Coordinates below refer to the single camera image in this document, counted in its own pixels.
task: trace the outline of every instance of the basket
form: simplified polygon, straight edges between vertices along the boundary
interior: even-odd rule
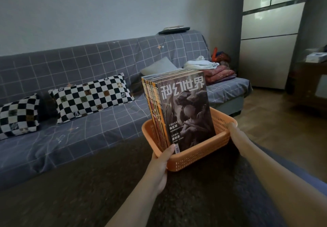
[[[222,146],[225,146],[230,138],[229,130],[227,130],[226,123],[234,122],[237,125],[237,121],[213,108],[210,107],[212,121],[214,123],[216,135],[212,138],[207,139],[204,142],[201,142],[187,150],[184,150],[178,154],[174,154],[170,157],[167,162],[167,169],[169,171],[179,171],[184,167],[190,165],[191,163],[209,155],[215,150],[219,149]],[[157,157],[161,155],[161,151],[158,148],[160,146],[160,141],[156,138],[155,135],[155,126],[152,119],[146,121],[142,125],[142,132],[149,142],[153,152]]]

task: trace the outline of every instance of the gray grid-patterned sofa cover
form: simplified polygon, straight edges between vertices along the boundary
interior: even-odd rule
[[[150,118],[140,84],[140,70],[167,56],[177,67],[210,57],[201,33],[188,31],[78,47],[0,57],[0,105],[33,93],[42,98],[37,132],[0,141],[0,190],[23,182],[121,140],[142,135]],[[57,124],[47,91],[124,73],[135,101]],[[224,103],[251,92],[248,80],[236,78],[208,87],[211,103]]]

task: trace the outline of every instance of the checkered pillow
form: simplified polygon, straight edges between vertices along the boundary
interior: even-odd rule
[[[49,90],[57,104],[57,123],[83,117],[113,105],[134,100],[122,75],[95,80],[82,85]]]
[[[34,94],[0,107],[0,140],[36,131],[39,101]]]

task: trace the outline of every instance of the white cloth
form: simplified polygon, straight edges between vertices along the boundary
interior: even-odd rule
[[[194,61],[188,61],[184,64],[185,69],[191,70],[208,70],[215,69],[219,63],[206,61],[204,57],[201,55]]]

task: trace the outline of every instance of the white wall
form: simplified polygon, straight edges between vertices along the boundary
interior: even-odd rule
[[[307,48],[327,45],[327,0],[307,0],[298,39],[294,50],[293,62],[303,58]]]
[[[200,30],[238,60],[243,0],[0,0],[0,56]]]

